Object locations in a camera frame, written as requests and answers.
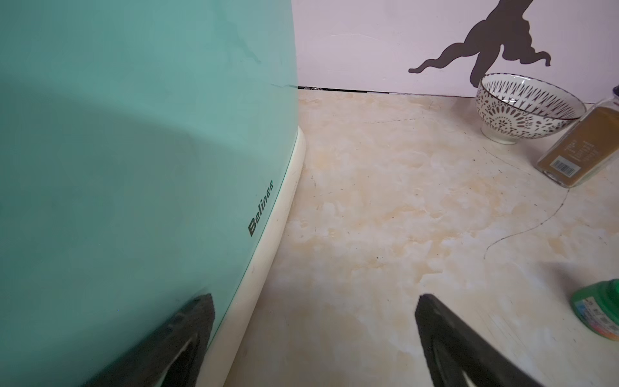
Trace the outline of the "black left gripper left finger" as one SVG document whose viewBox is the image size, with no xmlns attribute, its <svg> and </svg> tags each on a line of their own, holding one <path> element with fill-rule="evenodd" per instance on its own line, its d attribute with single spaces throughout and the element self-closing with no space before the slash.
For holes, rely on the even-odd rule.
<svg viewBox="0 0 619 387">
<path fill-rule="evenodd" d="M 86 386 L 195 386 L 214 324 L 211 294 L 185 304 Z"/>
</svg>

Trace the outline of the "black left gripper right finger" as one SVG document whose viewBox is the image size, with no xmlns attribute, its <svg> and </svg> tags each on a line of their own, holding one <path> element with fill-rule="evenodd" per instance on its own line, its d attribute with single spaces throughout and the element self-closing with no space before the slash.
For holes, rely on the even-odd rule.
<svg viewBox="0 0 619 387">
<path fill-rule="evenodd" d="M 418 333 L 435 386 L 539 386 L 435 295 L 420 296 Z"/>
</svg>

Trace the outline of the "green paint jar with label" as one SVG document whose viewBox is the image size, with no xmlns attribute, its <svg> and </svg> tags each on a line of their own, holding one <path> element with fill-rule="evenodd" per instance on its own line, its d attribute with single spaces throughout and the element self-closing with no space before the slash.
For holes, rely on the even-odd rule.
<svg viewBox="0 0 619 387">
<path fill-rule="evenodd" d="M 607 340 L 618 341 L 618 279 L 577 290 L 570 298 L 573 312 L 585 327 Z"/>
</svg>

